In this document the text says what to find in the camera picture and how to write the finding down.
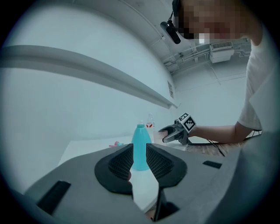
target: man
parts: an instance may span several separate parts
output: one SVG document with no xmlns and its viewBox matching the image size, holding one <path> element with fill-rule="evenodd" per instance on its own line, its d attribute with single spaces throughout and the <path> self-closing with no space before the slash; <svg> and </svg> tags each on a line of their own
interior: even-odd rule
<svg viewBox="0 0 280 224">
<path fill-rule="evenodd" d="M 239 0 L 174 0 L 175 27 L 182 36 L 205 34 L 210 39 L 251 39 L 252 51 L 246 71 L 246 96 L 241 115 L 231 126 L 196 126 L 190 137 L 222 143 L 243 141 L 252 130 L 261 130 L 249 100 L 272 72 L 278 55 L 273 40 L 258 18 Z"/>
</svg>

